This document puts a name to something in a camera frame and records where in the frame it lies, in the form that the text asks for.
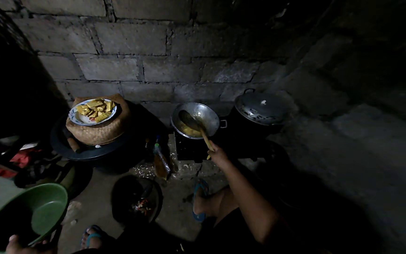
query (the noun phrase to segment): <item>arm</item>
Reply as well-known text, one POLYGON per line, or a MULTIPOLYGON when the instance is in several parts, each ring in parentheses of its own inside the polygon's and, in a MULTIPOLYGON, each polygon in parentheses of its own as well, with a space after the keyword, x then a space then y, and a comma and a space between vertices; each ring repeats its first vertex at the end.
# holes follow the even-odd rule
POLYGON ((251 233, 258 242, 264 244, 272 228, 278 222, 279 213, 232 164, 226 153, 212 141, 210 142, 215 150, 214 152, 208 151, 212 161, 225 173, 251 233))

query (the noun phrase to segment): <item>spatula handle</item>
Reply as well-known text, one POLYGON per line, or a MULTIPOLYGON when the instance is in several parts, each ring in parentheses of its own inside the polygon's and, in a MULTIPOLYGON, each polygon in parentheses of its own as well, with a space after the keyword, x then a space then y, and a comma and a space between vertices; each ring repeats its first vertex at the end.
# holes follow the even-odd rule
POLYGON ((211 143, 209 142, 209 139, 207 138, 205 131, 201 130, 201 133, 202 133, 202 136, 203 136, 204 142, 206 143, 207 148, 210 149, 211 151, 214 151, 214 148, 212 147, 211 143))

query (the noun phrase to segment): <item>green plastic bowl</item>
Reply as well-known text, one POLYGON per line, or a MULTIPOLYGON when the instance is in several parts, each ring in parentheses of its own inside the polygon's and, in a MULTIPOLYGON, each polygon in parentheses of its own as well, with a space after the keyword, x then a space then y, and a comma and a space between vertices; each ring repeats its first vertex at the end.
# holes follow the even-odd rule
POLYGON ((57 183, 41 184, 14 197, 0 210, 0 252, 14 234, 25 247, 43 240, 60 225, 67 207, 67 190, 57 183))

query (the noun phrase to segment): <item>plate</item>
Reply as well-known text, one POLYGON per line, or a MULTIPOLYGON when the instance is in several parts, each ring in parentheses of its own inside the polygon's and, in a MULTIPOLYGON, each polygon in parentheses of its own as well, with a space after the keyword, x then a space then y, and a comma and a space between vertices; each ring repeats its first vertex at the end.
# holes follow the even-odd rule
POLYGON ((81 103, 76 104, 76 106, 73 107, 70 110, 70 112, 68 113, 68 118, 70 118, 70 120, 72 122, 74 122, 75 124, 82 125, 82 126, 92 126, 92 125, 104 123, 105 121, 109 120, 110 118, 112 118, 116 114, 116 112, 117 112, 117 104, 112 109, 112 113, 110 114, 110 116, 108 118, 104 119, 103 121, 101 121, 99 123, 97 123, 95 121, 90 121, 90 119, 88 117, 83 116, 80 113, 78 113, 78 109, 76 107, 78 107, 79 105, 85 105, 89 101, 92 101, 92 100, 95 100, 95 99, 86 100, 86 101, 83 101, 81 103))

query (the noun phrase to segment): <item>woven bamboo basket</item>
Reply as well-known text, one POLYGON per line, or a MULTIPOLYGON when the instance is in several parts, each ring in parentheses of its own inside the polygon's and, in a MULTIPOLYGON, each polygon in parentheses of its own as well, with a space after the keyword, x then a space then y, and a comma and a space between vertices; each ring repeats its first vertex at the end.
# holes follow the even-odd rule
POLYGON ((119 94, 101 97, 77 97, 73 106, 88 99, 104 98, 117 103, 117 113, 104 123, 81 126, 67 118, 65 126, 73 136, 86 145, 105 145, 121 136, 131 123, 131 111, 125 99, 119 94))

